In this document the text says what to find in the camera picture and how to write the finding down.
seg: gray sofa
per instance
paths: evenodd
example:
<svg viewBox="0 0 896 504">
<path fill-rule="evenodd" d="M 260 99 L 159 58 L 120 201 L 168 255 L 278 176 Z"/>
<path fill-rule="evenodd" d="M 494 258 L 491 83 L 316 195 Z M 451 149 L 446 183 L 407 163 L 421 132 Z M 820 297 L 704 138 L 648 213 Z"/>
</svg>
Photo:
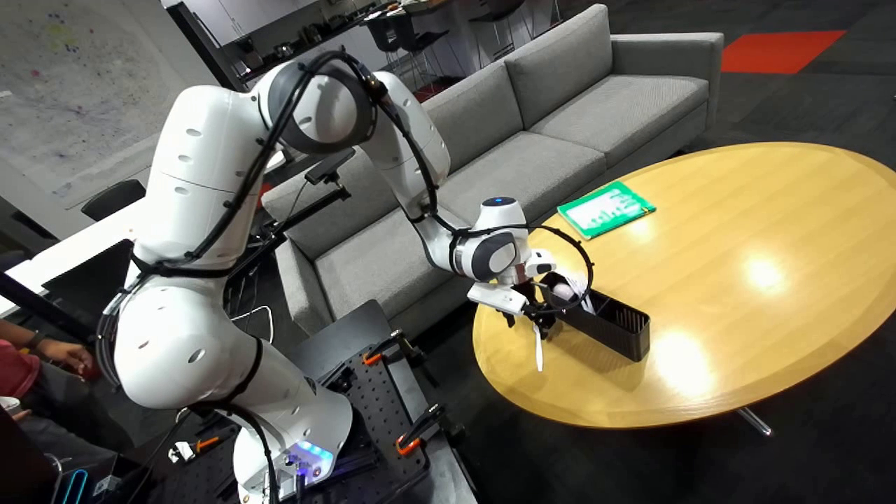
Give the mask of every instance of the gray sofa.
<svg viewBox="0 0 896 504">
<path fill-rule="evenodd" d="M 556 30 L 427 101 L 451 152 L 439 188 L 470 225 L 488 195 L 515 195 L 533 226 L 620 174 L 663 160 L 707 132 L 721 89 L 724 34 L 612 34 L 591 5 Z M 288 232 L 278 268 L 295 323 L 313 332 L 379 300 L 421 332 L 466 303 L 470 279 L 437 272 L 360 152 L 339 174 L 353 199 Z M 304 176 L 264 195 L 276 218 L 319 199 Z"/>
</svg>

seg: table leg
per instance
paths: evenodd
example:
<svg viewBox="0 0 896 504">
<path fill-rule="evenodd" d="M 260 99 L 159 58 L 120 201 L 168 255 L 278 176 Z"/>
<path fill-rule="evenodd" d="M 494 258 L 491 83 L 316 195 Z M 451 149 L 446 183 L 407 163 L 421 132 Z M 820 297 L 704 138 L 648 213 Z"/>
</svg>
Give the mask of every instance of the table leg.
<svg viewBox="0 0 896 504">
<path fill-rule="evenodd" d="M 761 436 L 777 435 L 753 409 L 736 409 L 736 414 L 747 421 Z"/>
</svg>

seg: red clothing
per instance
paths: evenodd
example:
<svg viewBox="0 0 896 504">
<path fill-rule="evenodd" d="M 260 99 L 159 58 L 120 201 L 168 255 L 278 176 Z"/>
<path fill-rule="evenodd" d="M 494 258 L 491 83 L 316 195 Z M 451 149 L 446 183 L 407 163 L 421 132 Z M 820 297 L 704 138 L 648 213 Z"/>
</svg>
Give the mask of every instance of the red clothing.
<svg viewBox="0 0 896 504">
<path fill-rule="evenodd" d="M 0 339 L 0 395 L 24 398 L 35 386 L 40 360 L 21 353 L 12 342 Z"/>
</svg>

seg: sofa armrest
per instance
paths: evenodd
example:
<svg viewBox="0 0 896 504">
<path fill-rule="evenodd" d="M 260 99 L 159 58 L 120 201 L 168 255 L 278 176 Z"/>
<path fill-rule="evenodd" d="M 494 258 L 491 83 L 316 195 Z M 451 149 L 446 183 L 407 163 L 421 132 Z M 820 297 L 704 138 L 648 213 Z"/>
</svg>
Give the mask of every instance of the sofa armrest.
<svg viewBox="0 0 896 504">
<path fill-rule="evenodd" d="M 721 101 L 724 45 L 717 30 L 693 34 L 612 34 L 614 72 L 697 75 L 710 82 L 710 121 Z"/>
<path fill-rule="evenodd" d="M 299 246 L 284 240 L 276 248 L 287 307 L 295 325 L 308 335 L 334 323 L 327 297 L 316 279 L 313 262 Z"/>
</svg>

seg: sofa cushion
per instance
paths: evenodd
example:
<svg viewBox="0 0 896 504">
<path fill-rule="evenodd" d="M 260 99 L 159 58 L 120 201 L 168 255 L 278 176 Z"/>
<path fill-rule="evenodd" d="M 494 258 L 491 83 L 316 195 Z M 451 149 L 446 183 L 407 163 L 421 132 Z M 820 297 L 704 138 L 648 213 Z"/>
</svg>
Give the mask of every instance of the sofa cushion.
<svg viewBox="0 0 896 504">
<path fill-rule="evenodd" d="M 603 160 L 605 153 L 593 149 L 521 132 L 453 174 L 439 188 L 439 205 L 477 222 L 484 199 L 514 195 L 521 201 L 526 218 L 539 225 L 551 215 L 560 201 L 586 194 Z"/>
<path fill-rule="evenodd" d="M 334 316 L 346 316 L 367 300 L 379 300 L 388 316 L 396 316 L 451 276 L 430 262 L 416 226 L 400 211 L 337 244 L 316 261 L 316 272 Z"/>
<path fill-rule="evenodd" d="M 507 57 L 507 72 L 525 127 L 574 99 L 614 68 L 605 5 L 591 5 L 556 30 Z"/>
<path fill-rule="evenodd" d="M 424 108 L 444 132 L 451 169 L 525 129 L 505 65 L 491 65 L 430 99 Z"/>
<path fill-rule="evenodd" d="M 533 127 L 599 149 L 612 163 L 707 104 L 710 83 L 689 75 L 609 75 Z"/>
<path fill-rule="evenodd" d="M 351 199 L 334 201 L 287 232 L 288 240 L 298 244 L 311 261 L 397 208 L 393 188 L 360 149 L 339 169 L 339 183 L 347 188 Z M 319 201 L 330 191 L 334 184 L 308 184 L 305 174 L 298 174 L 273 188 L 260 205 L 267 213 L 273 213 L 273 218 L 284 222 L 311 201 Z"/>
</svg>

